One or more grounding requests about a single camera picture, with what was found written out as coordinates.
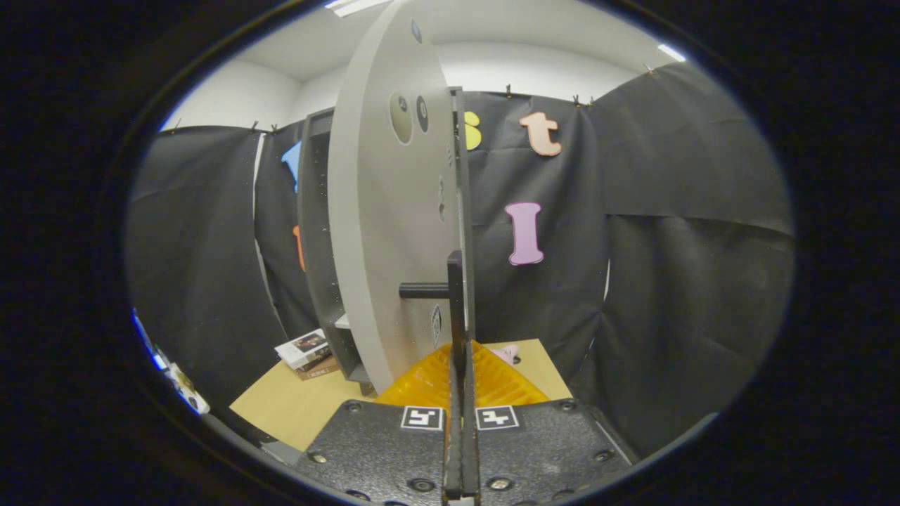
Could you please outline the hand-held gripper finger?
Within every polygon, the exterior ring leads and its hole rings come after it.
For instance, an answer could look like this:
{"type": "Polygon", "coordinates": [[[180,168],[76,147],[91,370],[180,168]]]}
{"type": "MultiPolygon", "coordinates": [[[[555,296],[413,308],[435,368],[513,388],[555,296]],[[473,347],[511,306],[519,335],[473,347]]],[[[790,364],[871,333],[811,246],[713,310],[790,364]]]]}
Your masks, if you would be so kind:
{"type": "Polygon", "coordinates": [[[549,395],[517,359],[470,343],[462,481],[477,505],[555,505],[626,474],[637,455],[601,410],[549,395]]]}
{"type": "Polygon", "coordinates": [[[379,401],[348,400],[295,468],[336,502],[444,505],[459,497],[458,378],[451,345],[415,364],[379,401]]]}

